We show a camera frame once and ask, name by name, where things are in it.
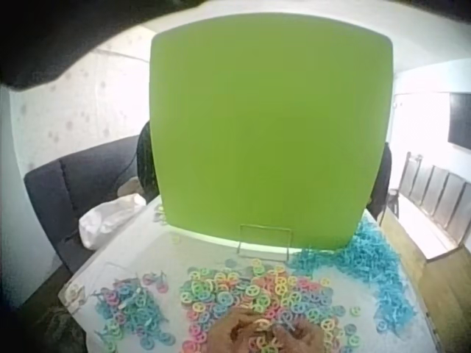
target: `television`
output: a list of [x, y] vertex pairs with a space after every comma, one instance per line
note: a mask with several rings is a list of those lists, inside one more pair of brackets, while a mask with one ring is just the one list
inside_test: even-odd
[[450, 93], [448, 142], [471, 150], [471, 93]]

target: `gray sofa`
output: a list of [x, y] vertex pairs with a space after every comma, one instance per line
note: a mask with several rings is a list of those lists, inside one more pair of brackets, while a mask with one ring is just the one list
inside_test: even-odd
[[137, 175], [138, 136], [69, 154], [36, 168], [24, 183], [41, 226], [71, 273], [93, 254], [81, 241], [80, 217]]

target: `human hand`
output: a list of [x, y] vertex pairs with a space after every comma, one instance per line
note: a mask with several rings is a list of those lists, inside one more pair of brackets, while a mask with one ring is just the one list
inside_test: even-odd
[[249, 338], [261, 315], [241, 307], [233, 308], [216, 321], [208, 333], [208, 353], [249, 353]]
[[324, 351], [324, 330], [303, 319], [294, 323], [290, 333], [281, 326], [273, 328], [278, 342], [283, 345], [280, 353], [321, 353]]

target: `green board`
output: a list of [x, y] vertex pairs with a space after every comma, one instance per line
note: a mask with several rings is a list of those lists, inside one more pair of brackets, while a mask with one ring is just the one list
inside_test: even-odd
[[388, 38], [326, 18], [231, 15], [152, 41], [152, 150], [171, 225], [273, 246], [352, 237], [383, 151]]

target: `white plastic bag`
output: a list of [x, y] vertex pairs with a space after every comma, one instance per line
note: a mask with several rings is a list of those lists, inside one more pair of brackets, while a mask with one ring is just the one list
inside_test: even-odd
[[99, 249], [145, 206], [146, 200], [134, 193], [92, 208], [79, 220], [83, 246], [90, 250]]

